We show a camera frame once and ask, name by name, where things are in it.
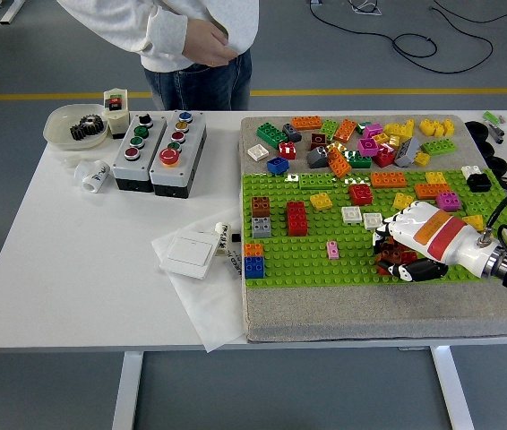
table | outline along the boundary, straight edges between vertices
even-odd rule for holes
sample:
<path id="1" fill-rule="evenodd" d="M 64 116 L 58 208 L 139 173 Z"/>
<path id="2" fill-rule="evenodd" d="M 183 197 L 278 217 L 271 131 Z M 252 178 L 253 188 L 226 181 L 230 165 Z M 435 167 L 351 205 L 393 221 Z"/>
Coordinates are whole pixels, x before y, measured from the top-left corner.
<path id="1" fill-rule="evenodd" d="M 208 112 L 205 151 L 187 200 L 122 192 L 112 178 L 99 193 L 85 193 L 63 166 L 71 153 L 48 145 L 0 253 L 0 352 L 124 351 L 114 428 L 129 428 L 143 351 L 202 349 L 150 241 L 238 205 L 242 118 L 398 113 L 431 117 L 414 111 Z M 464 121 L 480 120 L 482 113 L 439 112 Z M 495 113 L 507 120 L 507 111 Z M 507 159 L 507 123 L 503 128 L 504 145 L 494 148 Z M 119 143 L 106 139 L 80 154 L 111 164 Z M 449 346 L 489 343 L 507 343 L 507 337 L 272 344 L 247 344 L 242 337 L 224 348 L 430 346 L 453 427 L 470 428 Z"/>

gray floor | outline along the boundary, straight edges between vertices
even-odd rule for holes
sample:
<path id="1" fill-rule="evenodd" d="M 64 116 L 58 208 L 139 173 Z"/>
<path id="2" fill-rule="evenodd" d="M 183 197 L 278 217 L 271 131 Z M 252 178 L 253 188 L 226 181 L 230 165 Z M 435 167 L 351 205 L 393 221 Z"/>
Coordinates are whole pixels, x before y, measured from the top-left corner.
<path id="1" fill-rule="evenodd" d="M 340 0 L 324 3 L 316 12 L 358 30 L 425 33 L 439 44 L 439 56 L 427 62 L 435 68 L 466 67 L 486 48 L 451 32 L 428 11 L 428 0 L 380 0 L 383 17 L 356 16 Z M 461 0 L 444 3 L 481 19 L 507 13 L 500 0 L 469 8 Z M 455 20 L 491 39 L 494 54 L 473 71 L 438 75 L 402 60 L 384 39 L 320 24 L 305 0 L 262 0 L 261 7 L 253 90 L 507 88 L 507 19 Z M 28 0 L 12 25 L 0 25 L 0 94 L 101 97 L 115 86 L 148 91 L 138 57 L 98 39 L 54 1 Z M 44 149 L 48 114 L 82 101 L 91 99 L 0 100 L 0 250 Z M 131 108 L 153 109 L 150 99 L 131 99 Z M 271 96 L 251 103 L 252 110 L 383 108 L 494 111 L 507 109 L 507 94 Z M 507 346 L 453 354 L 476 429 L 507 428 Z M 0 428 L 110 428 L 121 360 L 120 354 L 0 355 Z M 136 428 L 158 427 L 445 429 L 450 423 L 430 353 L 378 348 L 147 354 Z"/>

table leg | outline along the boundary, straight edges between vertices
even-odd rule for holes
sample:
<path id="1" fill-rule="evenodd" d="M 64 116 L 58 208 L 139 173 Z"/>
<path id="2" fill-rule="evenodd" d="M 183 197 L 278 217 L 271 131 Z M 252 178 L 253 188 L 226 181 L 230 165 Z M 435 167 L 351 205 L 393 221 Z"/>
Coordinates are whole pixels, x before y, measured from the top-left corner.
<path id="1" fill-rule="evenodd" d="M 22 8 L 22 5 L 24 4 L 26 0 L 14 0 L 13 4 L 11 4 L 11 7 L 6 11 L 6 13 L 3 15 L 3 18 L 1 18 L 2 24 L 10 24 L 13 20 L 14 16 L 19 12 L 19 10 Z"/>
<path id="2" fill-rule="evenodd" d="M 434 367 L 439 376 L 444 402 L 449 411 L 453 430 L 474 430 L 472 418 L 468 411 L 467 400 L 460 385 L 457 367 L 452 359 L 451 347 L 431 347 Z"/>
<path id="3" fill-rule="evenodd" d="M 125 352 L 112 430 L 132 430 L 133 428 L 143 357 L 144 353 L 141 351 Z"/>

yellow floor stripe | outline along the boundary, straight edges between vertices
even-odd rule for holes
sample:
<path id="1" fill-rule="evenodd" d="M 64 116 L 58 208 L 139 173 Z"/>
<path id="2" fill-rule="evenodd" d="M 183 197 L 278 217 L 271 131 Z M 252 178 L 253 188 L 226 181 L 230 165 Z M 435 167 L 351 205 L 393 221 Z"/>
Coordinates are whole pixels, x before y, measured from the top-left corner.
<path id="1" fill-rule="evenodd" d="M 394 96 L 394 95 L 457 95 L 507 94 L 507 88 L 346 88 L 336 90 L 253 90 L 253 97 L 296 97 L 296 96 Z M 129 92 L 132 99 L 148 99 L 149 92 Z M 71 92 L 54 94 L 0 94 L 0 101 L 14 100 L 62 100 L 102 99 L 101 92 Z"/>

white sweater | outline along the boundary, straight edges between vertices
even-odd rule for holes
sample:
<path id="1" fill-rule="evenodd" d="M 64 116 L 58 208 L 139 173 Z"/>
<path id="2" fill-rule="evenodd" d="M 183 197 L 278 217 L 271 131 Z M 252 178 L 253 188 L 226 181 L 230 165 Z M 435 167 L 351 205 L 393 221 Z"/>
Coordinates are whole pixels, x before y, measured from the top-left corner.
<path id="1" fill-rule="evenodd" d="M 153 72 L 182 70 L 188 18 L 213 22 L 243 54 L 253 43 L 259 0 L 57 0 L 76 20 L 108 42 L 136 52 Z"/>

